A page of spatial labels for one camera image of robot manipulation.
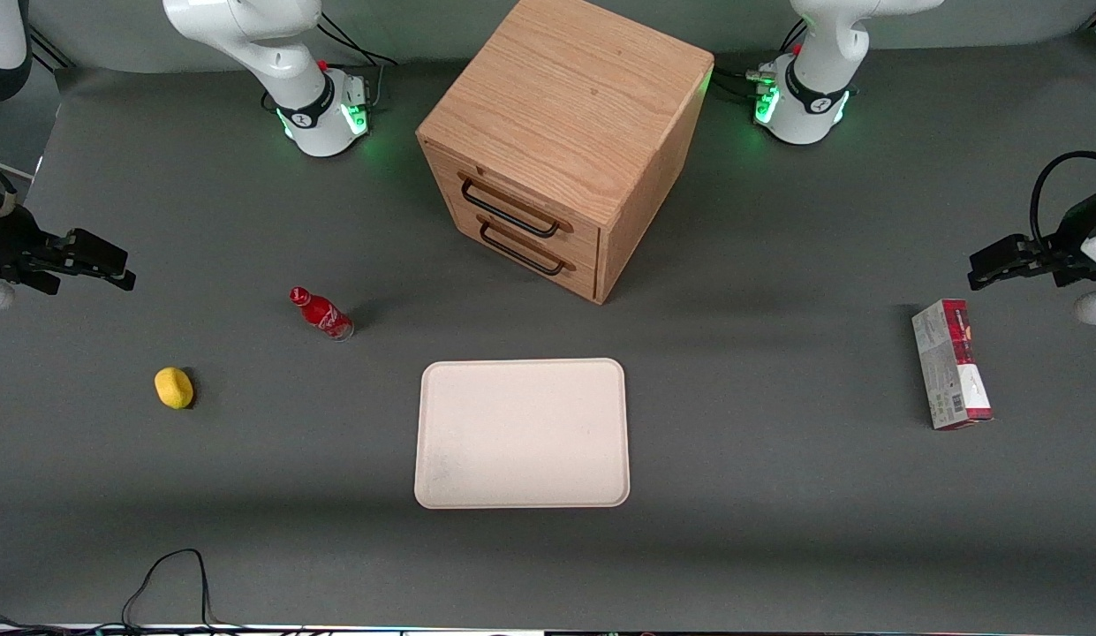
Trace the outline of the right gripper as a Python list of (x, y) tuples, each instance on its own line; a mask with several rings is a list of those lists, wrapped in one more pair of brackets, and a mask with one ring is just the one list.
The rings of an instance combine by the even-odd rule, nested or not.
[[(28, 261), (42, 255), (45, 261)], [(57, 295), (59, 275), (102, 279), (118, 289), (132, 292), (136, 275), (130, 270), (111, 274), (102, 269), (124, 269), (128, 253), (93, 232), (72, 229), (62, 237), (48, 238), (27, 209), (14, 207), (0, 217), (0, 279), (46, 295)]]

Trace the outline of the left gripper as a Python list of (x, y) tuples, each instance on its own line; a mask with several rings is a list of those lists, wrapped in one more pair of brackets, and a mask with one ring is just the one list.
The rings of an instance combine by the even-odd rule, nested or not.
[(969, 289), (979, 292), (1005, 279), (1031, 279), (1052, 274), (1057, 287), (1089, 279), (1096, 282), (1095, 258), (1082, 251), (1082, 245), (1096, 235), (1096, 193), (1064, 213), (1049, 245), (1059, 268), (1054, 271), (1034, 238), (1011, 234), (969, 257)]

